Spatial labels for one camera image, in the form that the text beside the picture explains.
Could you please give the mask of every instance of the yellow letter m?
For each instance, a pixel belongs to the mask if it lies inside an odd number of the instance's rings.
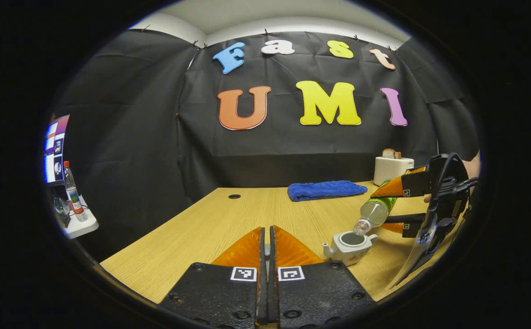
[[[341,125],[360,125],[361,118],[355,109],[353,87],[350,83],[336,83],[330,96],[316,83],[316,81],[299,81],[296,87],[303,91],[304,116],[300,118],[303,125],[319,125],[322,119],[316,114],[316,107],[322,113],[327,123],[333,123],[337,109],[337,122]]]

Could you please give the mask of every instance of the teapot handle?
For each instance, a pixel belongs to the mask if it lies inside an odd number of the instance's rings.
[[[369,236],[369,239],[371,240],[372,244],[375,243],[375,241],[377,240],[377,238],[378,238],[378,237],[377,237],[377,234],[371,234],[371,235]]]

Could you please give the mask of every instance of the black fabric backdrop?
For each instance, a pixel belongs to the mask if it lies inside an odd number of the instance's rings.
[[[102,261],[188,206],[177,166],[176,109],[198,50],[159,32],[127,31],[71,81],[64,159],[99,228],[79,237]]]
[[[293,43],[295,53],[262,54],[268,40]],[[327,41],[347,43],[353,58],[337,58]],[[243,42],[244,63],[228,74],[214,54]],[[388,54],[395,71],[379,63],[370,49]],[[303,94],[296,83],[318,82],[328,94],[337,82],[355,86],[361,125],[304,126]],[[251,87],[267,85],[267,116],[246,131],[230,131],[218,119],[221,91],[241,89],[238,111],[253,111]],[[380,88],[399,91],[406,127],[389,122],[389,104]],[[185,74],[178,110],[179,150],[187,196],[198,200],[216,187],[275,187],[326,180],[364,181],[373,177],[374,159],[384,148],[425,164],[437,154],[432,115],[410,69],[395,52],[365,41],[325,33],[253,35],[209,46]]]
[[[262,54],[264,42],[276,39],[292,42],[295,53]],[[333,56],[328,40],[347,43],[354,58]],[[212,57],[240,41],[244,64],[222,74]],[[395,71],[381,65],[372,48],[388,54]],[[370,180],[384,148],[417,165],[438,152],[470,159],[478,149],[472,104],[441,65],[413,40],[392,52],[344,36],[287,32],[199,49],[160,32],[122,33],[54,106],[57,116],[71,114],[64,157],[100,225],[78,239],[102,261],[217,187]],[[304,80],[328,94],[337,82],[353,84],[361,125],[340,125],[336,118],[301,125],[303,94],[296,83]],[[259,85],[271,87],[263,123],[245,131],[222,127],[217,95],[243,90],[238,113],[244,117],[253,112],[249,88]],[[383,87],[399,92],[406,127],[389,122]]]

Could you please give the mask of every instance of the orange letter u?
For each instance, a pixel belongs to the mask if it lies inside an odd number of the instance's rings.
[[[252,129],[260,125],[266,119],[266,95],[270,91],[270,87],[263,85],[249,89],[249,93],[253,95],[253,114],[246,118],[237,115],[237,100],[243,94],[243,91],[233,89],[220,92],[217,98],[221,100],[219,106],[219,121],[221,125],[229,130]]]

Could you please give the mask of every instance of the table surface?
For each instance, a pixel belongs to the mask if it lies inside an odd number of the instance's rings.
[[[321,244],[334,234],[353,229],[359,209],[377,189],[371,181],[358,183],[368,191],[359,196],[292,202],[286,187],[263,189],[219,188],[154,231],[107,258],[101,265],[119,281],[148,298],[161,300],[194,262],[211,263],[243,235],[256,227],[278,225],[326,260]],[[230,199],[230,194],[240,194]],[[391,215],[426,212],[423,196],[400,198]],[[450,245],[447,235],[435,256],[392,289],[386,287],[405,263],[414,239],[402,238],[381,227],[372,229],[379,239],[362,260],[349,269],[374,300],[405,285],[433,264]]]

